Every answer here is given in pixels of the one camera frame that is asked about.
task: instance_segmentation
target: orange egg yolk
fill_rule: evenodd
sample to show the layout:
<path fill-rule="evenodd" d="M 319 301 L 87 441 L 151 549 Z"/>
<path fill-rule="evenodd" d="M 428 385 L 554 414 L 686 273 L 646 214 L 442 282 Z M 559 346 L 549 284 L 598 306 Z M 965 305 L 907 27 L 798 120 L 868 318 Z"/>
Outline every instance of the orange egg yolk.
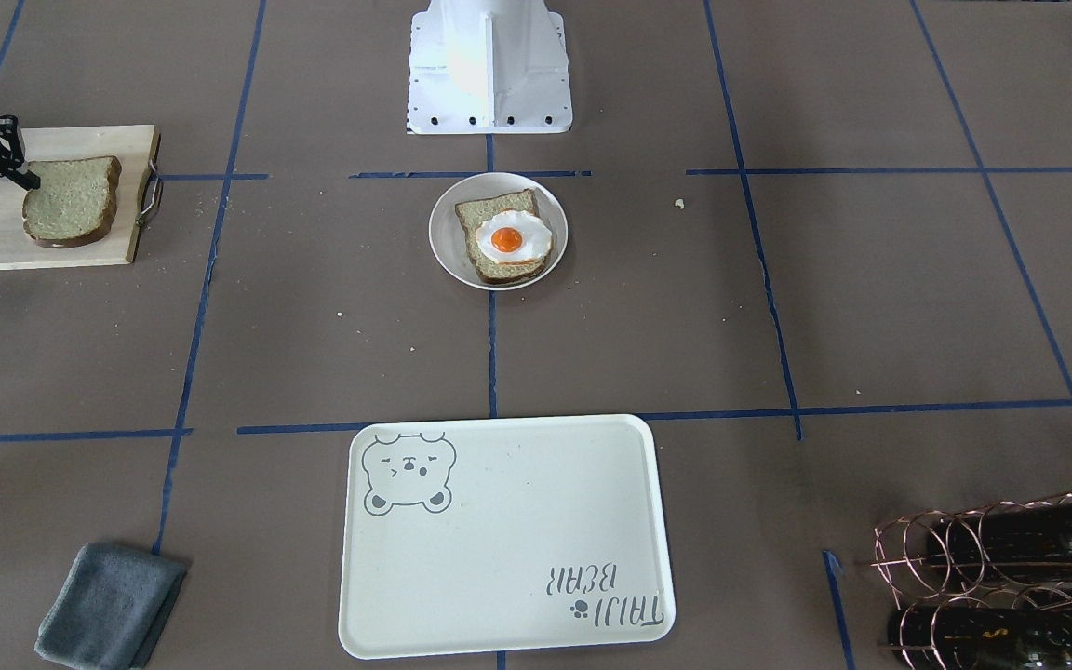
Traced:
<path fill-rule="evenodd" d="M 504 254 L 510 254 L 511 251 L 518 250 L 520 245 L 523 245 L 523 235 L 520 235 L 519 230 L 515 228 L 495 229 L 494 233 L 490 234 L 490 245 Z"/>

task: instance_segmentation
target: bread slice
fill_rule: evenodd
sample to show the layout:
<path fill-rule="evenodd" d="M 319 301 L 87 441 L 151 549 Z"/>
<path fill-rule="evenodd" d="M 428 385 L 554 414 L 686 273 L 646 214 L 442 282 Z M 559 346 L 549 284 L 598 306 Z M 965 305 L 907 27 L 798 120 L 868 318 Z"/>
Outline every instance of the bread slice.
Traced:
<path fill-rule="evenodd" d="M 39 188 L 23 200 L 23 229 L 41 247 L 64 250 L 96 242 L 109 233 L 118 211 L 115 157 L 77 161 L 35 161 Z"/>
<path fill-rule="evenodd" d="M 455 205 L 462 232 L 465 234 L 465 253 L 468 253 L 468 259 L 474 264 L 477 276 L 488 284 L 515 284 L 516 281 L 532 279 L 545 270 L 549 256 L 553 255 L 553 251 L 549 250 L 548 254 L 522 264 L 497 264 L 482 255 L 477 248 L 477 229 L 506 209 L 517 209 L 539 217 L 539 211 L 536 209 L 536 194 L 533 194 L 531 188 L 515 194 L 498 195 L 497 198 Z"/>

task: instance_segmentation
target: gray towel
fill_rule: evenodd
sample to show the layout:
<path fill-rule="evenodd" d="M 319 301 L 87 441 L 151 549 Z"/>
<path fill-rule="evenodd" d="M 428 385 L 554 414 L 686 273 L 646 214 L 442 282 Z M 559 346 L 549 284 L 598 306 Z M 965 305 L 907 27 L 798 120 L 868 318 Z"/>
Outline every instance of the gray towel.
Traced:
<path fill-rule="evenodd" d="M 35 653 L 77 670 L 144 667 L 176 604 L 184 567 L 116 545 L 81 547 L 39 625 Z"/>

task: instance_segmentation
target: metal ring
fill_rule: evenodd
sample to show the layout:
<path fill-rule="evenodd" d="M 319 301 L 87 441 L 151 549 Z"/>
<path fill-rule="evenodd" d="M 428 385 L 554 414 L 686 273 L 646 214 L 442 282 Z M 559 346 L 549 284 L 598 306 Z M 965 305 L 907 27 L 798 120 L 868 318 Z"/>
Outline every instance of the metal ring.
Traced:
<path fill-rule="evenodd" d="M 149 160 L 148 166 L 151 174 L 148 177 L 148 187 L 144 190 L 144 208 L 139 209 L 139 215 L 135 217 L 135 223 L 146 224 L 148 218 L 160 211 L 160 200 L 163 199 L 163 175 L 157 169 L 157 162 Z"/>

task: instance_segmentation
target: bear face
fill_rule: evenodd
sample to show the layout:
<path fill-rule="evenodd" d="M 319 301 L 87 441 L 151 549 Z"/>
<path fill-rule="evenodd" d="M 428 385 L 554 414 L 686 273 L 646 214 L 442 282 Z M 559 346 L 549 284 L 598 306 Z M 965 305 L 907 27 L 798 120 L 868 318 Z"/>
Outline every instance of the bear face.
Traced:
<path fill-rule="evenodd" d="M 362 471 L 370 483 L 363 506 L 374 517 L 396 505 L 420 504 L 433 513 L 444 511 L 452 498 L 449 471 L 456 461 L 458 452 L 444 434 L 375 436 L 362 451 Z"/>

